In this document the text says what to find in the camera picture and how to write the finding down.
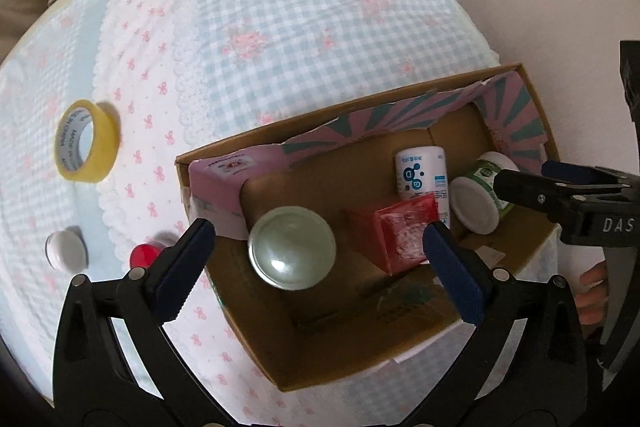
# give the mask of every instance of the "yellow tape roll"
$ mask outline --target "yellow tape roll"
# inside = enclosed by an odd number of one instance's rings
[[[94,123],[94,140],[86,160],[78,144],[84,128]],[[53,155],[60,175],[73,182],[97,183],[113,168],[118,154],[120,133],[117,124],[100,107],[78,100],[66,110],[58,124]]]

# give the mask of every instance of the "white round object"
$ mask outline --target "white round object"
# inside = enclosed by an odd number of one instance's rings
[[[434,192],[438,217],[450,227],[447,161],[442,147],[413,147],[397,153],[396,184],[403,201]]]
[[[54,232],[44,245],[44,253],[51,267],[68,274],[86,269],[86,248],[82,240],[71,230]]]
[[[249,234],[249,259],[265,282],[283,290],[318,284],[335,262],[335,237],[328,223],[301,206],[264,214]]]
[[[513,205],[497,198],[494,178],[504,169],[518,167],[504,154],[488,152],[481,155],[473,170],[454,179],[450,185],[450,203],[460,222],[472,232],[492,233]]]

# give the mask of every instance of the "beige wall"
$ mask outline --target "beige wall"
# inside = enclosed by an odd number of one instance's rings
[[[638,147],[619,73],[619,41],[640,39],[640,0],[458,0],[500,54],[523,62],[563,160],[638,172]],[[571,248],[572,282],[600,249]]]

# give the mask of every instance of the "white bottle with blue print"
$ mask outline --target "white bottle with blue print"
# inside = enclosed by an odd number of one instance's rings
[[[396,154],[396,181],[404,201],[434,192],[440,220],[450,227],[447,161],[442,147],[414,147]]]

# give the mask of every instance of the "screw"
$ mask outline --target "screw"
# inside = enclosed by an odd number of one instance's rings
[[[566,279],[561,275],[554,275],[553,277],[551,277],[551,280],[559,288],[564,288],[566,286]]]
[[[510,279],[511,275],[504,268],[496,268],[494,270],[494,278],[498,281],[506,282]]]
[[[142,266],[136,266],[129,270],[129,279],[132,281],[137,281],[138,279],[142,279],[142,276],[145,274],[145,269]]]
[[[71,279],[71,284],[72,286],[81,286],[82,284],[84,284],[84,281],[86,281],[86,276],[79,273],[78,275],[74,276],[73,279]]]

